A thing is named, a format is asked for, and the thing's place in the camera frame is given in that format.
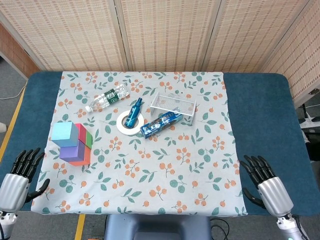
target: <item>plastic water bottle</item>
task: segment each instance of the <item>plastic water bottle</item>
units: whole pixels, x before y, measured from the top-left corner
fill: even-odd
[[[93,102],[91,102],[88,106],[85,106],[85,110],[88,113],[91,113],[92,111],[101,112],[102,109],[108,107],[110,104],[114,104],[122,98],[125,98],[129,94],[129,88],[124,84],[120,84],[119,86],[112,88],[109,91],[106,91],[105,93],[97,96],[93,100]]]

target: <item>light blue cube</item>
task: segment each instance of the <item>light blue cube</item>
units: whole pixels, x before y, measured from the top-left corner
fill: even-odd
[[[59,147],[75,147],[78,135],[79,130],[73,122],[57,122],[53,125],[51,141]]]

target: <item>cube block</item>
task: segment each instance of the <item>cube block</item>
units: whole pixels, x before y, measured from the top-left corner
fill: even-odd
[[[73,166],[82,166],[90,164],[91,150],[87,146],[84,147],[84,160],[83,161],[71,161],[69,162]]]
[[[86,131],[86,142],[85,142],[85,145],[88,148],[92,149],[92,143],[93,143],[93,137],[90,134],[90,132]]]
[[[51,141],[59,147],[75,147],[78,136],[79,130],[73,122],[57,122],[53,126]]]
[[[81,124],[81,123],[76,123],[75,126],[78,128],[79,131],[79,135],[78,135],[78,139],[86,144],[86,140],[87,140],[87,129]]]
[[[66,162],[81,162],[85,159],[85,145],[78,140],[77,146],[60,148],[60,158]]]

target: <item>tape roll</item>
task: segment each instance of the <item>tape roll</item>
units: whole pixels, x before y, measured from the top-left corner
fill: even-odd
[[[145,119],[144,119],[144,116],[142,116],[142,114],[139,113],[137,120],[136,120],[137,121],[136,126],[133,128],[127,128],[123,125],[123,121],[126,120],[129,113],[130,113],[130,110],[124,111],[123,113],[121,113],[118,116],[118,118],[116,119],[116,127],[120,131],[120,133],[122,133],[124,135],[128,135],[128,136],[133,136],[133,135],[137,134],[138,132],[140,132],[140,128],[144,125]]]

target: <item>bottle label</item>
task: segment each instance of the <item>bottle label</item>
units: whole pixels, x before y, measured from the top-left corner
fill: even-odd
[[[106,91],[104,95],[108,100],[109,104],[114,104],[115,102],[119,101],[118,94],[115,92],[113,88],[110,89],[109,91]]]

